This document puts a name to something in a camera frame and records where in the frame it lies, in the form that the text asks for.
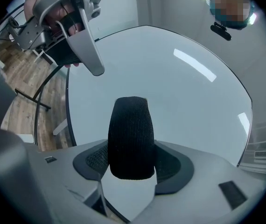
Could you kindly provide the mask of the person's left hand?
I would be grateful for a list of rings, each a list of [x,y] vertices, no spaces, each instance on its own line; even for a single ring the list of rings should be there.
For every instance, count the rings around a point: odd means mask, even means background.
[[[31,17],[33,17],[33,7],[35,5],[37,0],[25,0],[24,2],[24,14],[26,20],[29,20]],[[74,12],[75,9],[73,5],[71,4],[70,0],[64,0],[61,2],[60,5],[56,5],[51,9],[51,11],[45,16],[45,23],[51,28],[54,34],[59,33],[61,31],[60,27],[56,23],[56,21],[61,22],[61,20],[67,15],[72,12]],[[83,25],[81,23],[75,23],[71,21],[73,24],[69,30],[68,34],[69,36],[72,36],[80,31],[82,31]]]

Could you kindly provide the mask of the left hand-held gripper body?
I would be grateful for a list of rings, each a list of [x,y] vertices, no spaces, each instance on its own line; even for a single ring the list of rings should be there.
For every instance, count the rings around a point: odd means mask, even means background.
[[[56,21],[61,31],[54,34],[45,23],[45,16],[56,5],[64,0],[37,0],[33,7],[33,17],[19,25],[15,19],[9,18],[8,31],[23,50],[44,50],[58,65],[80,63],[79,58],[71,50],[67,43],[68,30],[75,23],[81,23],[79,8],[85,10],[88,23],[98,17],[101,12],[99,3],[101,0],[70,0],[75,11],[67,14],[61,22]]]

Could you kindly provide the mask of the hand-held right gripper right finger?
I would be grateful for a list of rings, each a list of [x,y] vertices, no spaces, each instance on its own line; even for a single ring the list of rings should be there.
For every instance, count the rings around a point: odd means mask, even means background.
[[[237,224],[266,191],[266,180],[255,178],[220,156],[163,141],[158,144],[189,157],[194,174],[175,194],[155,196],[133,224]],[[229,181],[247,198],[234,210],[219,187]]]

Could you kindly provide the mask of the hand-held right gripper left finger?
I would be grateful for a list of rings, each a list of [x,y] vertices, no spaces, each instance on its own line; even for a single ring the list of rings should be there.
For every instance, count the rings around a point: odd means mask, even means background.
[[[98,181],[87,180],[73,167],[73,159],[104,140],[42,152],[27,144],[28,158],[50,212],[52,224],[110,224],[103,214],[92,209],[102,197]]]

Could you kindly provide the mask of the black object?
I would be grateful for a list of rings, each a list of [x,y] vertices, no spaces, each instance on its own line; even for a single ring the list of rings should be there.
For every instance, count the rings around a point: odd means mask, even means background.
[[[123,180],[148,179],[154,174],[154,155],[154,129],[147,100],[118,98],[108,130],[111,173]]]

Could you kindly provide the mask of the white-legged table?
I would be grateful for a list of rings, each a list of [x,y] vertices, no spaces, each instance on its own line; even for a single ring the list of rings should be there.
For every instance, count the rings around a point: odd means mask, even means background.
[[[46,61],[51,61],[52,63],[50,65],[54,67],[54,69],[45,78],[45,80],[42,82],[42,84],[40,85],[40,87],[37,89],[34,96],[32,97],[33,101],[36,101],[37,97],[41,98],[42,91],[45,88],[46,84],[60,71],[61,68],[63,68],[63,65],[58,65],[51,56],[45,53],[44,50],[41,50],[39,54],[34,50],[34,53],[37,54],[37,58],[34,60],[34,62],[36,62],[38,58],[43,57]],[[57,136],[67,126],[68,126],[67,119],[65,119],[53,130],[53,135]]]

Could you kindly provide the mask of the white table with black frame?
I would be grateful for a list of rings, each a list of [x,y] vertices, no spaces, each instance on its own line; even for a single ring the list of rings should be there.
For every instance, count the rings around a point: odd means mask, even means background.
[[[177,33],[139,26],[96,41],[105,71],[92,75],[80,65],[68,70],[67,123],[72,146],[104,140],[73,159],[85,179],[98,181],[102,197],[92,209],[107,217],[110,208],[129,224],[155,196],[175,194],[192,179],[189,157],[168,151],[168,142],[214,154],[238,168],[250,136],[252,100],[229,67],[201,44]],[[145,180],[115,177],[108,162],[108,130],[114,103],[141,97],[148,103],[154,129],[154,174]],[[52,223],[24,145],[31,171],[33,210]],[[233,181],[219,184],[232,210],[247,198]]]

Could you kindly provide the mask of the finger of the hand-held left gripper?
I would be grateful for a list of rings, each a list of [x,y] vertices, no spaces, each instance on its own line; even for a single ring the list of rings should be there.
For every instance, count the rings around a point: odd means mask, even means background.
[[[101,76],[104,71],[104,65],[96,44],[94,42],[87,16],[83,8],[79,8],[79,14],[82,19],[84,29],[66,40],[74,54],[79,58],[89,72],[94,76]]]

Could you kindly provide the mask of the white cabinet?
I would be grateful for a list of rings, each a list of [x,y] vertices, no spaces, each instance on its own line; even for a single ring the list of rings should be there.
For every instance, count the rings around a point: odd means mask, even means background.
[[[252,127],[239,167],[249,172],[266,174],[266,122]]]

